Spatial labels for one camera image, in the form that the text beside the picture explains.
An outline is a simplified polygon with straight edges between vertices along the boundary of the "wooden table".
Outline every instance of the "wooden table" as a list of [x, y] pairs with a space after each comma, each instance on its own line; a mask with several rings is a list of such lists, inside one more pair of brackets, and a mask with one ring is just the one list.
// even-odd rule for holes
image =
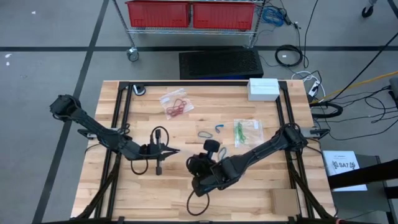
[[[295, 122], [301, 127], [312, 127], [313, 121], [302, 81], [288, 80], [287, 84]], [[106, 127], [111, 126], [118, 85], [118, 81], [105, 81], [99, 96], [95, 119]], [[195, 109], [167, 120], [159, 98], [179, 88], [186, 90]], [[125, 98], [122, 97], [118, 127], [121, 125]], [[288, 121], [284, 100], [282, 107], [285, 120]], [[204, 152], [204, 139], [198, 138], [197, 133], [213, 133], [214, 138], [228, 148], [229, 156], [244, 153], [246, 150], [234, 147], [234, 119], [261, 120], [265, 141], [280, 127], [276, 104], [248, 101], [245, 86], [147, 86], [145, 95], [133, 94], [128, 117], [128, 123], [131, 124], [129, 135], [133, 140], [140, 145], [148, 144], [152, 129], [161, 125], [170, 133], [169, 146], [181, 149], [181, 152], [168, 157], [162, 163], [163, 174], [160, 176], [155, 175], [155, 161], [149, 162], [149, 169], [144, 175], [134, 175], [130, 162], [123, 157], [113, 219], [125, 216], [126, 220], [146, 221], [286, 221], [286, 216], [272, 214], [270, 199], [271, 189], [290, 188], [286, 158], [282, 151], [250, 167], [241, 180], [228, 189], [212, 191], [210, 207], [204, 214], [199, 217], [188, 214], [185, 206], [192, 191], [192, 175], [185, 167], [185, 161], [194, 153]], [[219, 134], [214, 131], [217, 124], [224, 124]], [[88, 145], [96, 143], [98, 142], [90, 141]], [[319, 148], [315, 141], [310, 141], [309, 146]], [[105, 151], [104, 147], [96, 146], [87, 152], [72, 217], [82, 212], [97, 192]], [[303, 151], [303, 161], [310, 190], [333, 215], [335, 208], [321, 155], [306, 148]], [[144, 167], [145, 162], [134, 162], [135, 170], [142, 170]], [[306, 216], [300, 190], [299, 198], [303, 216]], [[105, 214], [108, 205], [108, 195], [105, 195], [104, 199], [102, 214]], [[202, 210], [205, 205], [206, 197], [193, 197], [190, 202], [190, 208], [194, 213]]]

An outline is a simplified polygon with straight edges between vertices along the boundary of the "white box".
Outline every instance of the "white box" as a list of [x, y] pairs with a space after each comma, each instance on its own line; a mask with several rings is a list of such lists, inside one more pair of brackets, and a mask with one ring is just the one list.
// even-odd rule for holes
[[251, 78], [248, 82], [249, 101], [275, 101], [279, 96], [276, 78]]

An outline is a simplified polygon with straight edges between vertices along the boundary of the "gray concrete floor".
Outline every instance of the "gray concrete floor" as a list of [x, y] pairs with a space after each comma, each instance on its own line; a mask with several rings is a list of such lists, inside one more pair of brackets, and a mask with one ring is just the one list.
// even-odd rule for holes
[[[54, 120], [49, 105], [58, 94], [72, 94], [81, 74], [86, 50], [100, 14], [102, 1], [10, 1], [0, 0], [0, 223], [31, 223], [42, 188], [47, 177], [62, 123]], [[124, 1], [118, 1], [127, 18]], [[279, 1], [273, 4], [280, 6]], [[289, 16], [298, 21], [301, 41], [315, 0], [284, 0]], [[398, 19], [387, 1], [380, 0], [374, 14], [363, 19], [363, 0], [320, 0], [308, 32], [308, 46], [379, 46], [384, 45], [397, 31]], [[259, 30], [269, 29], [261, 24]], [[283, 26], [274, 32], [264, 32], [257, 45], [278, 46], [297, 44], [292, 27]], [[109, 2], [95, 46], [123, 46], [129, 42], [123, 32], [116, 11]], [[138, 35], [139, 47], [244, 45], [247, 37], [197, 36], [197, 35]], [[398, 45], [398, 39], [391, 45]], [[20, 49], [8, 52], [3, 47], [83, 47], [63, 49]], [[323, 76], [326, 93], [344, 87], [377, 53], [372, 51], [308, 51], [309, 71], [319, 70]], [[102, 52], [95, 50], [88, 61], [90, 66], [81, 90], [83, 108], [94, 115], [103, 80], [165, 80], [179, 79], [179, 52], [141, 52], [139, 61], [131, 63], [124, 51]], [[260, 54], [275, 65], [274, 51]], [[398, 52], [383, 52], [359, 79], [366, 80], [397, 70]], [[290, 71], [282, 67], [268, 67], [262, 61], [264, 77], [289, 79]], [[374, 91], [388, 85], [380, 80], [362, 86], [347, 94]], [[389, 95], [378, 97], [386, 106], [392, 106]], [[356, 103], [336, 120], [380, 113]], [[347, 123], [333, 123], [332, 134], [337, 138], [378, 132], [394, 119], [371, 124], [363, 119]], [[60, 163], [58, 174], [45, 211], [44, 221], [66, 220], [70, 217], [76, 187], [84, 159], [87, 140], [77, 134], [79, 127], [72, 125]], [[322, 139], [323, 150], [353, 150], [358, 154], [379, 155], [382, 161], [398, 157], [397, 140], [393, 137], [398, 125], [388, 132], [369, 138], [335, 141], [329, 136]], [[339, 216], [348, 218], [366, 211], [340, 209]], [[385, 215], [374, 212], [358, 221], [386, 223]]]

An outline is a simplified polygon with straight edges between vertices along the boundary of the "white label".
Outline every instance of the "white label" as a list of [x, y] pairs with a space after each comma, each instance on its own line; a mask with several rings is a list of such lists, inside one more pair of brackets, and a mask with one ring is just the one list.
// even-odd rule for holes
[[166, 97], [166, 98], [164, 98], [161, 102], [162, 103], [166, 103], [166, 102], [169, 102], [170, 101], [170, 98], [169, 97]]

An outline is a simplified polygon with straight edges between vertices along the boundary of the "red plastic crate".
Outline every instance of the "red plastic crate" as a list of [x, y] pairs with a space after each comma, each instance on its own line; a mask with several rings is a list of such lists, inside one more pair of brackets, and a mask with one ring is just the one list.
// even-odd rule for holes
[[132, 27], [188, 27], [187, 2], [129, 1]]
[[252, 3], [193, 3], [194, 28], [251, 29]]

